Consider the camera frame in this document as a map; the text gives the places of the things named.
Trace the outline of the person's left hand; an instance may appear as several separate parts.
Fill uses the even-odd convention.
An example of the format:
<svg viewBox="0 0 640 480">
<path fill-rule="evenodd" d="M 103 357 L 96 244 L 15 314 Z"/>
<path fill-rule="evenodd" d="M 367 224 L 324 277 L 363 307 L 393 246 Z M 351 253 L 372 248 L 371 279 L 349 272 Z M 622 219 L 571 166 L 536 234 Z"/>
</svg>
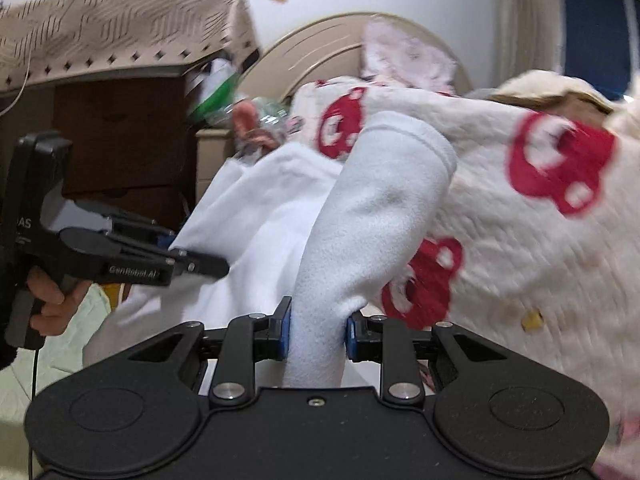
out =
<svg viewBox="0 0 640 480">
<path fill-rule="evenodd" d="M 30 327 L 43 337 L 52 337 L 65 332 L 91 283 L 80 281 L 71 292 L 62 292 L 47 274 L 33 268 L 28 274 L 27 286 L 34 297 L 43 302 L 40 312 L 30 318 Z"/>
</svg>

